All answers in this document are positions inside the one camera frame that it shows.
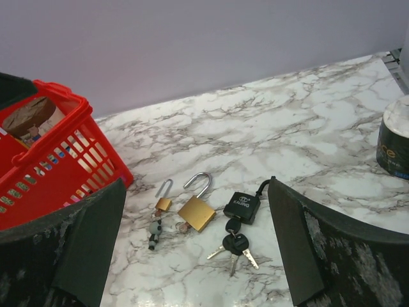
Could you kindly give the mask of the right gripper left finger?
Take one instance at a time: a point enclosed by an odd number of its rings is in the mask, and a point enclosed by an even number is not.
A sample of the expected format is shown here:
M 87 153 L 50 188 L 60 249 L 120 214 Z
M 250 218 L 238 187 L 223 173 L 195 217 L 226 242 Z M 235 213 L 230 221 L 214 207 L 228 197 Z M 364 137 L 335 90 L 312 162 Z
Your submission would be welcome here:
M 123 214 L 122 179 L 1 231 L 1 306 L 99 306 Z

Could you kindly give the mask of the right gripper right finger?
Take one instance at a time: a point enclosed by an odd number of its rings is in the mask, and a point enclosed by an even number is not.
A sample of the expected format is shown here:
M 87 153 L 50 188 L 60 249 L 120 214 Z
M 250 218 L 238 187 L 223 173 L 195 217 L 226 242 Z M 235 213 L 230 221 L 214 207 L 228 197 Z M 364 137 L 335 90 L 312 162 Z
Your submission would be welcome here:
M 268 201 L 294 306 L 408 306 L 408 235 L 317 203 L 275 177 Z

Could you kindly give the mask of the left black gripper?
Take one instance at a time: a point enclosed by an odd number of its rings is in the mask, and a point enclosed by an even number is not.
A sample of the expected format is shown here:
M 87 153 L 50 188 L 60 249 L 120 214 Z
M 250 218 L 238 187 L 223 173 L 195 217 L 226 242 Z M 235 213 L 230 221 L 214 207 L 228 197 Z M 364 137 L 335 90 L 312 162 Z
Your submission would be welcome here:
M 0 73 L 0 110 L 38 93 L 32 80 Z

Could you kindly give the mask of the black-headed key bunch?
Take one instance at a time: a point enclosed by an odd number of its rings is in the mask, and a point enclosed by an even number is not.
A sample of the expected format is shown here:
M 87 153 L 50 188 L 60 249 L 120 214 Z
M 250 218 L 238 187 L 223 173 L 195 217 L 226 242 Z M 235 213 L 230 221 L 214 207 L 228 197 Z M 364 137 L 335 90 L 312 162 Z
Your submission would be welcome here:
M 238 259 L 242 255 L 248 259 L 253 268 L 256 270 L 259 269 L 259 265 L 249 249 L 250 244 L 248 238 L 240 233 L 241 225 L 238 219 L 229 219 L 225 226 L 225 231 L 227 231 L 228 234 L 223 238 L 222 244 L 206 258 L 209 260 L 223 251 L 229 251 L 231 253 L 229 272 L 231 277 L 235 274 Z

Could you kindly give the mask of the black padlock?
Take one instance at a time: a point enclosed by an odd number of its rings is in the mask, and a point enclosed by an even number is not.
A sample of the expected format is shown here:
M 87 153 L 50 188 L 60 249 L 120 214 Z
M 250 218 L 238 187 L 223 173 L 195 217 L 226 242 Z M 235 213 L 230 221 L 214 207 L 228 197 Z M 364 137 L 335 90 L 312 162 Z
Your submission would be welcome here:
M 235 192 L 224 207 L 223 213 L 231 219 L 237 219 L 243 224 L 252 225 L 261 204 L 264 188 L 270 183 L 265 180 L 255 192 L 255 195 Z

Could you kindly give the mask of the small brass padlock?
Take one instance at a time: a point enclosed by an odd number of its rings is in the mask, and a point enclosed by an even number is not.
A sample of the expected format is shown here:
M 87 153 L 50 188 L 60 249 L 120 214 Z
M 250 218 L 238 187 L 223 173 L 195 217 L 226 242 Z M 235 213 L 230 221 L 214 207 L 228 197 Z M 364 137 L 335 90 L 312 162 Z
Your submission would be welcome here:
M 163 212 L 169 210 L 169 207 L 172 205 L 172 200 L 168 198 L 168 194 L 173 186 L 173 180 L 167 179 L 160 186 L 155 197 L 158 198 L 158 202 L 155 205 L 155 215 L 160 216 Z

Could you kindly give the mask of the large brass padlock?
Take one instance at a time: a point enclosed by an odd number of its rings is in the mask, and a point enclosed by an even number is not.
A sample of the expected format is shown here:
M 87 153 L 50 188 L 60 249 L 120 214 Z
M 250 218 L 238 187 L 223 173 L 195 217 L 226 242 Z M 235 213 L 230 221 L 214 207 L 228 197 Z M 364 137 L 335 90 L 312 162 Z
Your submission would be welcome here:
M 207 178 L 206 185 L 198 195 L 193 195 L 188 202 L 184 204 L 184 206 L 178 211 L 178 215 L 184 220 L 184 222 L 188 222 L 188 224 L 191 225 L 191 228 L 201 233 L 216 215 L 216 211 L 201 199 L 211 187 L 213 177 L 207 172 L 196 173 L 183 185 L 183 188 L 188 188 L 199 177 Z

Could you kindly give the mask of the small silver key with ring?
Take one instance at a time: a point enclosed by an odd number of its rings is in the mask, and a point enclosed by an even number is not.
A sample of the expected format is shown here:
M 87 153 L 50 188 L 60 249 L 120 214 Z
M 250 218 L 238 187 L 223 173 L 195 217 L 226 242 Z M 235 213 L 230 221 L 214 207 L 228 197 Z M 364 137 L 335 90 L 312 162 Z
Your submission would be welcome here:
M 188 222 L 179 222 L 176 223 L 175 227 L 180 233 L 186 233 L 191 229 L 191 225 Z

